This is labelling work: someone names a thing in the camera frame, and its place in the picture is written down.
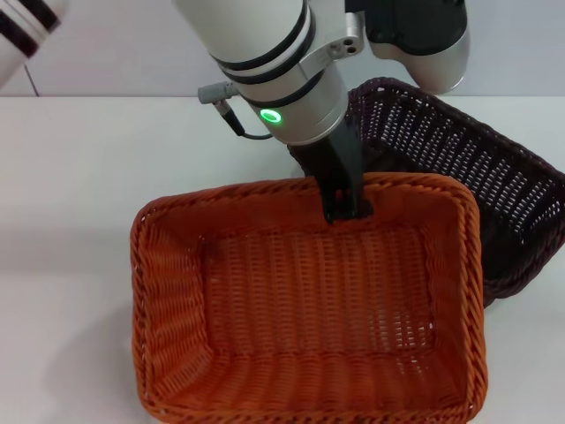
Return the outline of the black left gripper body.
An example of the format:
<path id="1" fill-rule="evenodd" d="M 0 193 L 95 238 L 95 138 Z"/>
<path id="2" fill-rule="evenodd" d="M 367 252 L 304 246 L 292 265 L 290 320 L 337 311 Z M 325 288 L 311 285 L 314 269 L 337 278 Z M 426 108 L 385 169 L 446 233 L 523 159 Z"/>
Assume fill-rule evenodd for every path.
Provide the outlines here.
<path id="1" fill-rule="evenodd" d="M 338 125 L 327 137 L 308 146 L 307 169 L 324 178 L 360 178 L 363 175 L 363 147 L 355 125 Z"/>

